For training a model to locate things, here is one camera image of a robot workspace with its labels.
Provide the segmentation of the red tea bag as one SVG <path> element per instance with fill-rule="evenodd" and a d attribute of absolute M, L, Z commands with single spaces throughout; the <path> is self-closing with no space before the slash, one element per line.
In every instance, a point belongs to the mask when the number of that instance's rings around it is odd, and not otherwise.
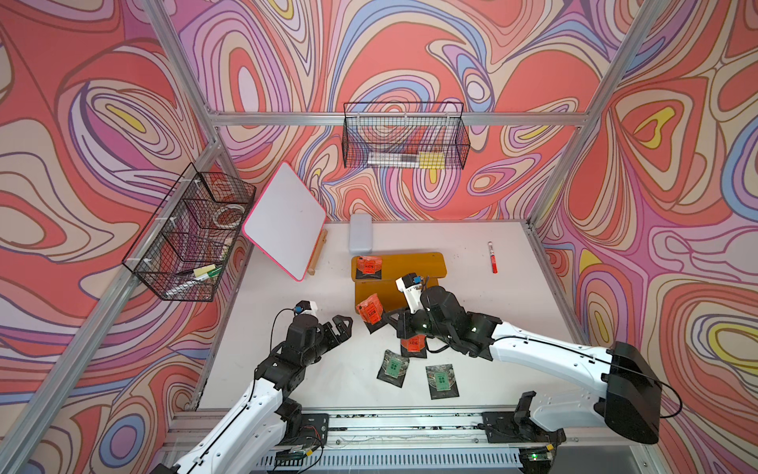
<path fill-rule="evenodd" d="M 380 257 L 358 256 L 355 261 L 357 280 L 381 280 L 383 260 Z"/>
<path fill-rule="evenodd" d="M 385 325 L 382 319 L 384 308 L 377 293 L 371 294 L 368 298 L 357 304 L 356 311 L 370 334 L 373 334 Z"/>
<path fill-rule="evenodd" d="M 402 340 L 400 349 L 402 357 L 416 357 L 417 359 L 426 359 L 428 357 L 425 335 L 418 335 Z"/>

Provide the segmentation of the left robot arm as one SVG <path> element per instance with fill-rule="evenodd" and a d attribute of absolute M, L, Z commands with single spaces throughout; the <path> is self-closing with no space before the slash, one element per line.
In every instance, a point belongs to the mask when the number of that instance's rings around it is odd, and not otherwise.
<path fill-rule="evenodd" d="M 294 315 L 285 340 L 255 369 L 236 405 L 191 450 L 154 473 L 249 473 L 281 442 L 302 442 L 308 453 L 325 446 L 320 425 L 309 425 L 290 398 L 309 365 L 349 341 L 353 320 L 336 315 L 322 323 L 311 310 Z"/>

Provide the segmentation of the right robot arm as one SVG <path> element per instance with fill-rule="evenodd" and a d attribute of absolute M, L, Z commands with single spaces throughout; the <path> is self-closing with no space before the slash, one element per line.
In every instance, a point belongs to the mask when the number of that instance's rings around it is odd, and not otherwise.
<path fill-rule="evenodd" d="M 632 442 L 659 442 L 663 383 L 636 347 L 623 342 L 590 347 L 531 333 L 466 310 L 442 286 L 412 286 L 402 292 L 406 307 L 382 316 L 399 339 L 438 339 L 473 359 L 523 365 L 578 387 L 582 393 L 576 398 L 550 396 L 541 407 L 531 408 L 531 421 L 543 430 L 601 421 Z"/>

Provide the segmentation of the green tea bag small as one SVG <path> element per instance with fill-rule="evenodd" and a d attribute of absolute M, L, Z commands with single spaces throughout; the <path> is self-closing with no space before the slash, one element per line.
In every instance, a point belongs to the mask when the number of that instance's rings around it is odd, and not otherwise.
<path fill-rule="evenodd" d="M 381 367 L 377 373 L 377 379 L 402 388 L 409 365 L 410 359 L 408 357 L 403 357 L 387 350 L 384 352 Z"/>

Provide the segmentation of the green tea bag large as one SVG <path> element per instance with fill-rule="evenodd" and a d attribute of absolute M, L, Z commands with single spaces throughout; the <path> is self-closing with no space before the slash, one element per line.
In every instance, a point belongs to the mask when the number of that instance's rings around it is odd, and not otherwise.
<path fill-rule="evenodd" d="M 453 365 L 428 365 L 426 367 L 426 381 L 432 400 L 460 396 Z"/>

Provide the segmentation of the wooden whiteboard stand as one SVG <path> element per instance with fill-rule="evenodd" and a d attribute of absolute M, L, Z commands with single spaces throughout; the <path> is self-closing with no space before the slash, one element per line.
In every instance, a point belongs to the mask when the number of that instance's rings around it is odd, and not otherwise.
<path fill-rule="evenodd" d="M 328 231 L 327 229 L 323 228 L 318 236 L 310 262 L 306 269 L 306 272 L 309 276 L 314 276 L 316 274 L 316 269 L 317 269 L 319 260 L 321 258 L 321 255 L 323 253 L 323 249 L 326 245 L 327 238 L 328 238 Z"/>

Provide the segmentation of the white plastic box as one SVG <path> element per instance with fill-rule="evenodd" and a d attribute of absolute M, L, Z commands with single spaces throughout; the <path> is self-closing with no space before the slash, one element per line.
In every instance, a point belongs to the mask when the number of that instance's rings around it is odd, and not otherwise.
<path fill-rule="evenodd" d="M 349 220 L 349 252 L 353 256 L 368 255 L 373 250 L 373 219 L 370 214 L 356 213 Z"/>

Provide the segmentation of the red whiteboard marker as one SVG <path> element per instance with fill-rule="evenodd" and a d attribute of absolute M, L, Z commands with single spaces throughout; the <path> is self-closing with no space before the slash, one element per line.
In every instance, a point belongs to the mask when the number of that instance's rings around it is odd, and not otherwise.
<path fill-rule="evenodd" d="M 491 263 L 491 270 L 494 275 L 497 275 L 499 272 L 499 268 L 497 267 L 497 256 L 495 256 L 495 248 L 493 248 L 493 242 L 488 242 L 488 252 L 490 257 L 490 263 Z"/>

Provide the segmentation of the pink-framed whiteboard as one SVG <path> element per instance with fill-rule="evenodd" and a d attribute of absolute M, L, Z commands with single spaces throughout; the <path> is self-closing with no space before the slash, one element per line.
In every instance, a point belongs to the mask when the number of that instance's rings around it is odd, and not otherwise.
<path fill-rule="evenodd" d="M 283 162 L 245 218 L 242 232 L 290 278 L 301 282 L 326 218 L 319 201 Z"/>

